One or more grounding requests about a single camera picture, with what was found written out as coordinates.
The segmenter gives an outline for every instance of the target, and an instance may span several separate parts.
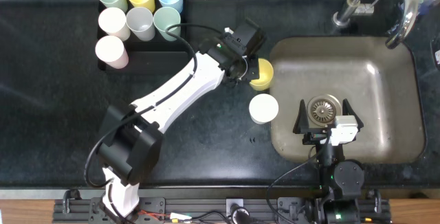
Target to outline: drain strainer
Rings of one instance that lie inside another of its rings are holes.
[[[319,126],[330,123],[342,110],[338,99],[329,94],[312,98],[307,108],[309,118]]]

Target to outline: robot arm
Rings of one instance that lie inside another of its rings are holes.
[[[139,182],[157,163],[163,134],[181,113],[203,94],[217,88],[224,78],[251,80],[259,77],[258,74],[246,76],[246,73],[255,62],[258,69],[255,52],[264,38],[261,29],[246,20],[235,32],[206,39],[199,46],[196,58],[159,89],[133,101],[128,107],[120,105],[107,109],[99,131],[101,137],[110,127],[153,107],[105,136],[98,149],[106,181],[111,182],[107,184],[102,200],[104,211],[114,221],[129,219],[130,213],[138,206]]]

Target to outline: countertop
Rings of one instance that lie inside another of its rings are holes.
[[[330,19],[344,0],[186,0],[185,18],[221,30],[249,17],[267,32],[259,55],[268,58],[276,42],[291,36],[387,36],[399,18],[399,1],[381,0],[373,16],[356,17],[344,30],[335,30]],[[85,160],[108,105],[129,104],[172,75],[97,68],[98,0],[0,0],[0,10],[0,188],[83,188]],[[437,7],[406,39],[426,149],[411,164],[365,164],[367,188],[440,186],[440,72],[430,50],[430,40],[440,35],[438,20]],[[189,29],[187,38],[197,44],[207,35]],[[141,188],[266,186],[297,165],[275,151],[270,124],[251,121],[248,104],[258,93],[247,84],[221,85],[196,101],[167,130],[159,162]],[[91,175],[103,180],[97,162]],[[306,165],[281,184],[317,186],[318,173]]]

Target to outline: wooden table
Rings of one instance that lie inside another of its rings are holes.
[[[390,204],[394,224],[440,223],[440,199],[393,199]],[[53,208],[52,200],[0,200],[3,224],[50,224]]]

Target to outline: faucet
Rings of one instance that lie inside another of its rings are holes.
[[[360,6],[360,1],[361,0],[346,0],[341,12],[336,12],[333,15],[333,23],[335,23],[335,25],[338,27],[346,27],[350,23],[350,17]],[[408,36],[411,28],[413,28],[418,8],[419,0],[404,0],[403,17],[399,23],[399,26],[386,40],[385,46],[387,48],[396,48],[406,38],[406,36]]]

